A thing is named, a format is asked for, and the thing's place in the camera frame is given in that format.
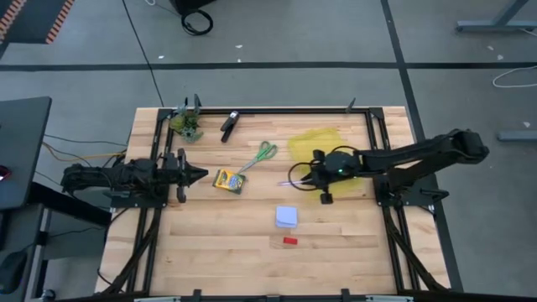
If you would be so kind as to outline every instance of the concrete floor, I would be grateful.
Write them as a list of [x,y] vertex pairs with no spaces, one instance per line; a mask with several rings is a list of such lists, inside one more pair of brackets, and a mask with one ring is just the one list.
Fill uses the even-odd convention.
[[[126,1],[152,63],[395,62],[377,1],[221,0],[206,7],[215,19],[214,31],[198,38],[186,35],[172,13],[149,7],[144,0]],[[157,1],[169,8],[168,1]],[[503,62],[537,61],[537,37],[453,31],[458,19],[491,18],[506,2],[389,4],[407,62],[498,62],[498,55]],[[533,1],[519,17],[536,15]],[[143,63],[121,0],[77,0],[54,44],[10,44],[0,59],[0,65]],[[526,129],[525,122],[529,129],[537,127],[537,87],[494,88],[491,80],[504,71],[410,70],[409,76],[428,137],[470,128],[491,149],[478,166],[456,166],[438,174],[440,187],[451,192],[444,205],[464,289],[537,296],[537,189],[532,185],[537,145],[498,143],[494,138],[501,129]],[[406,105],[395,69],[157,70],[155,78],[167,106],[194,93],[205,106],[346,105],[353,97],[362,106]],[[537,76],[528,72],[507,81],[536,82]],[[159,106],[146,70],[0,72],[0,91],[0,100],[51,96],[46,132],[65,138],[125,143],[135,109]],[[46,141],[78,155],[121,149]],[[66,166],[42,152],[37,170],[59,181]],[[36,180],[59,189],[41,176]],[[98,192],[86,194],[95,204],[107,203]],[[54,216],[51,232],[84,227]],[[103,236],[86,232],[57,237],[49,245],[51,257],[64,258],[50,265],[54,278],[47,280],[60,298],[92,292]],[[84,273],[72,269],[75,265]]]

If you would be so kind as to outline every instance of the green scissors handle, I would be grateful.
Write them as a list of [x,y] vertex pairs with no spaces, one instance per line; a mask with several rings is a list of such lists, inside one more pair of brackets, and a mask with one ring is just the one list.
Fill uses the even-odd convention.
[[272,145],[267,141],[263,141],[261,146],[259,146],[259,153],[256,155],[255,159],[261,161],[264,159],[271,159],[278,152],[278,146]]

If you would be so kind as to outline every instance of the scissors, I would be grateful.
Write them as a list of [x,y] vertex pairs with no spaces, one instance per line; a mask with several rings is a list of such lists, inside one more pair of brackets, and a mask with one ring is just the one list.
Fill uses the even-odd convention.
[[276,155],[278,152],[278,146],[270,144],[267,141],[263,141],[261,143],[261,146],[259,146],[259,152],[258,155],[256,155],[252,161],[247,163],[244,167],[242,167],[237,174],[241,174],[242,172],[246,171],[247,169],[250,169],[253,165],[255,165],[257,162],[260,162],[265,159],[271,159]]

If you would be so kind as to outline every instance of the wooden tabletop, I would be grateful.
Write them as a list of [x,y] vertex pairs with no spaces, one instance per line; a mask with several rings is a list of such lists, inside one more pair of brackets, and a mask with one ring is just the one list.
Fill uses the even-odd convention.
[[[149,156],[157,111],[137,110],[128,159]],[[413,143],[404,107],[385,107],[384,114],[391,147]],[[318,195],[276,185],[286,180],[295,163],[287,147],[290,138],[311,129],[336,128],[349,145],[370,149],[365,118],[357,114],[241,115],[224,144],[220,126],[226,119],[202,115],[205,135],[196,143],[174,137],[172,150],[184,148],[190,164],[208,169],[209,174],[186,189],[185,204],[178,203],[175,187],[170,188],[151,295],[191,295],[193,289],[202,289],[204,295],[340,294],[343,288],[352,294],[394,294],[386,231],[371,180],[335,196],[329,206],[323,206]],[[263,140],[277,144],[279,151],[245,172],[248,182],[241,195],[211,186],[218,169],[238,171],[255,156]],[[277,228],[276,206],[295,206],[298,227]],[[432,215],[418,207],[405,210],[414,252],[441,284],[449,286]],[[102,275],[109,280],[131,256],[138,213],[130,209],[110,227],[101,265]],[[298,245],[283,244],[285,236],[297,238]],[[406,262],[402,253],[399,256],[409,288]],[[137,289],[144,264],[143,258]],[[96,290],[106,287],[99,280]]]

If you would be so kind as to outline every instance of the red block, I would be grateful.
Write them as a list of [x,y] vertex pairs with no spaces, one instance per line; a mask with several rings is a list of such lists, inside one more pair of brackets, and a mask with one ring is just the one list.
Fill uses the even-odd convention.
[[284,243],[297,245],[299,240],[296,238],[284,237]]

